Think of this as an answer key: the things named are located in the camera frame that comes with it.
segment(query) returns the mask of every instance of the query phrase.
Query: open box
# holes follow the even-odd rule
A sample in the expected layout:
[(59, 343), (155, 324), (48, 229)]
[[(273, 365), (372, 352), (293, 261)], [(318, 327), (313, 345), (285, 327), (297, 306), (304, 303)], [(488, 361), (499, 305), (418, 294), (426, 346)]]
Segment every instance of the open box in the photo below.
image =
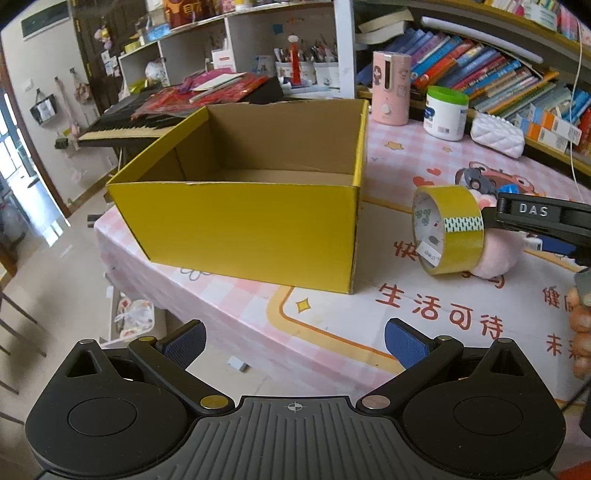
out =
[(202, 108), (108, 183), (154, 262), (352, 291), (368, 104)]

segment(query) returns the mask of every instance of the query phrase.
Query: white plastic jar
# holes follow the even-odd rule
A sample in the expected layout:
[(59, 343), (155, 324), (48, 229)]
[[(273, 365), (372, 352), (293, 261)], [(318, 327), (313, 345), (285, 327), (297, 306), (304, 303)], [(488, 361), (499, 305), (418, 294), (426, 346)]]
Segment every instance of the white plastic jar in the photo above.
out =
[(464, 93), (451, 88), (429, 87), (423, 127), (442, 140), (461, 140), (466, 128), (468, 103), (468, 95)]

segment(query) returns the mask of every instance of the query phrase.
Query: green lid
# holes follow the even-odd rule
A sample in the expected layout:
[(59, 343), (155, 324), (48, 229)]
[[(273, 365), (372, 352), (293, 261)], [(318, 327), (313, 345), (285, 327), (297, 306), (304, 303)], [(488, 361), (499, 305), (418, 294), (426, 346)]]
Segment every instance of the green lid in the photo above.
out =
[(427, 95), (429, 95), (431, 98), (435, 98), (435, 100), (454, 103), (455, 105), (467, 105), (470, 101), (468, 95), (445, 87), (429, 87), (427, 89)]

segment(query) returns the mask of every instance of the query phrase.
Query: pen holder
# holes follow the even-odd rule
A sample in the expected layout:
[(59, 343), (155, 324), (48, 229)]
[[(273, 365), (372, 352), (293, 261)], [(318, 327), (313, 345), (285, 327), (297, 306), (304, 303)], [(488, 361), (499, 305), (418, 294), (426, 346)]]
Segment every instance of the pen holder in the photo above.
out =
[(314, 63), (314, 70), (316, 71), (316, 81), (318, 85), (324, 85), (331, 88), (340, 87), (338, 61)]
[[(293, 75), (291, 69), (291, 62), (275, 62), (275, 68), (277, 70), (278, 77), (289, 77)], [(310, 61), (300, 62), (300, 76), (302, 80), (309, 80), (312, 83), (316, 83), (316, 71), (314, 70), (314, 64)]]

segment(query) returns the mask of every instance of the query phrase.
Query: yellow packing tape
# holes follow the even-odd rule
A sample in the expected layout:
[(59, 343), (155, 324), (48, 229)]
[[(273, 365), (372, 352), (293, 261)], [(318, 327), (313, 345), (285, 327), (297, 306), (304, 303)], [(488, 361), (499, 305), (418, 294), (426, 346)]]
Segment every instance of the yellow packing tape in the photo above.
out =
[(463, 186), (419, 187), (413, 199), (413, 235), (421, 264), (430, 275), (471, 270), (484, 247), (478, 203)]

